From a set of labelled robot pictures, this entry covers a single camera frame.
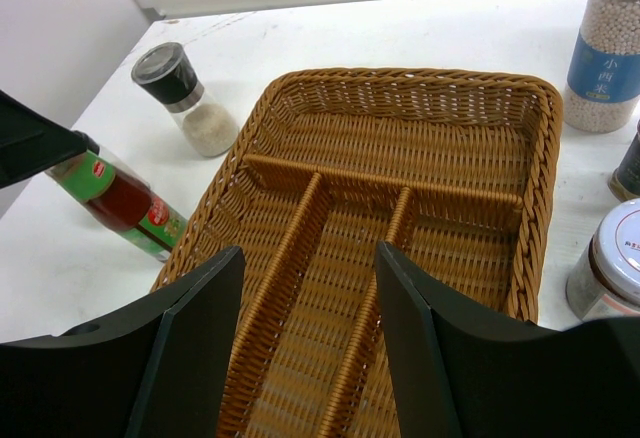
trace wicker basket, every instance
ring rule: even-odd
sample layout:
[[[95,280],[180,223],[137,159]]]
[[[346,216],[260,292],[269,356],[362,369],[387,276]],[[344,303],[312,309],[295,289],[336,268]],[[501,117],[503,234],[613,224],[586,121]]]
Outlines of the wicker basket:
[[[399,435],[379,240],[535,321],[561,115],[557,91],[529,76],[326,69],[274,81],[155,285],[230,244],[245,252],[218,434]]]

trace white table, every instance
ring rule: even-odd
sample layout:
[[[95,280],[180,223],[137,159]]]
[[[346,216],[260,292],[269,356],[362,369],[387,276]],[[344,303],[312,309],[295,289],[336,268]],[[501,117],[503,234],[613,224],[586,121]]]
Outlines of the white table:
[[[222,159],[200,158],[131,82],[135,60],[185,45],[201,81],[242,124],[267,84],[319,67],[429,67],[539,76],[563,89],[586,0],[386,0],[154,23],[78,120],[188,216]],[[634,124],[608,135],[565,126],[540,291],[544,326],[577,322],[564,281],[604,214]],[[46,176],[0,220],[0,340],[57,334],[149,291],[161,265],[105,230]]]

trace jar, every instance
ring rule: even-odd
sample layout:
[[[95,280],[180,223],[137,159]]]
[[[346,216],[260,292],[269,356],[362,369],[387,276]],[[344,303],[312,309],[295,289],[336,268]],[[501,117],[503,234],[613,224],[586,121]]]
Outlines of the jar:
[[[238,125],[205,91],[180,43],[149,50],[136,62],[131,77],[166,107],[202,156],[218,156],[231,148]]]
[[[589,0],[567,77],[564,119],[596,133],[628,123],[640,95],[640,0]]]
[[[640,122],[620,166],[611,175],[609,188],[620,201],[640,198]]]
[[[581,320],[640,316],[640,200],[611,210],[567,279]]]

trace bottle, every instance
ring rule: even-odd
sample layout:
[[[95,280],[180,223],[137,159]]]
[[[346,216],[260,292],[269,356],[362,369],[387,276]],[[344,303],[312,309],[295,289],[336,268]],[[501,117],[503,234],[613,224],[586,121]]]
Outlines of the bottle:
[[[167,108],[202,156],[218,156],[235,142],[238,125],[205,91],[180,43],[149,50],[133,66],[131,78]]]
[[[596,133],[628,123],[640,95],[640,0],[589,0],[573,52],[564,120]]]
[[[640,198],[640,122],[620,166],[611,175],[609,189],[620,201]]]
[[[567,301],[581,320],[640,316],[640,201],[611,210],[567,279]]]
[[[48,173],[100,223],[165,262],[187,226],[149,185],[88,150]]]

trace blue label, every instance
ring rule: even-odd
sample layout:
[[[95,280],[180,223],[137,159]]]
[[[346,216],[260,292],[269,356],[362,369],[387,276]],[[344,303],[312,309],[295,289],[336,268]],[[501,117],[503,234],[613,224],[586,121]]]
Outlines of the blue label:
[[[610,55],[590,47],[578,34],[567,82],[582,98],[620,103],[640,95],[640,55]]]

